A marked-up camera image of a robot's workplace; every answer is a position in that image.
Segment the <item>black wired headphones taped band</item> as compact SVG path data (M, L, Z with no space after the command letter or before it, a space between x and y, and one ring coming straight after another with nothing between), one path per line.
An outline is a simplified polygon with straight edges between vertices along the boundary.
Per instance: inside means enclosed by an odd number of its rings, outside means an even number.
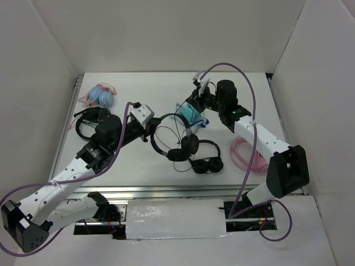
M155 132L158 126L161 124L161 122L169 117L169 116L174 116L179 118L182 123L185 126L186 129L186 135L182 138L181 140L181 147L176 148L176 149L170 149L168 152L163 151L158 147L155 141ZM180 114L176 113L169 113L165 114L161 117L154 117L150 120L150 143L152 145L152 148L160 155L166 157L169 161L172 162L184 162L188 161L190 159L191 155L194 155L197 153L199 149L199 139L198 137L193 133L190 123L188 120L183 117Z

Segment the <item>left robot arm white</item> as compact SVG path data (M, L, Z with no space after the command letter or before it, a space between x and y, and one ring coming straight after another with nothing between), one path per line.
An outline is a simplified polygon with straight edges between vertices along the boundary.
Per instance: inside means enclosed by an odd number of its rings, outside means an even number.
M89 142L52 180L36 183L38 190L19 202L4 196L1 200L3 226L21 253L13 253L4 246L1 249L14 257L28 257L44 249L72 223L87 218L119 220L117 206L100 192L90 192L73 201L66 199L87 181L106 173L123 146L138 138L146 139L160 122L155 117L142 124L134 115L122 120L116 115L106 116L96 126Z

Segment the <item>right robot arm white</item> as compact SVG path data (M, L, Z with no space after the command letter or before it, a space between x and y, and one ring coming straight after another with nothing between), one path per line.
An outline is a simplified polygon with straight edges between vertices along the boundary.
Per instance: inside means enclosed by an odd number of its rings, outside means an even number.
M247 109L238 104L237 89L231 80L219 81L214 94L210 93L207 82L197 79L193 83L196 89L187 98L187 103L198 112L205 109L217 112L222 124L255 145L256 151L268 163L265 182L242 196L244 215L253 217L261 210L261 202L282 198L309 184L304 148L279 140L258 123Z

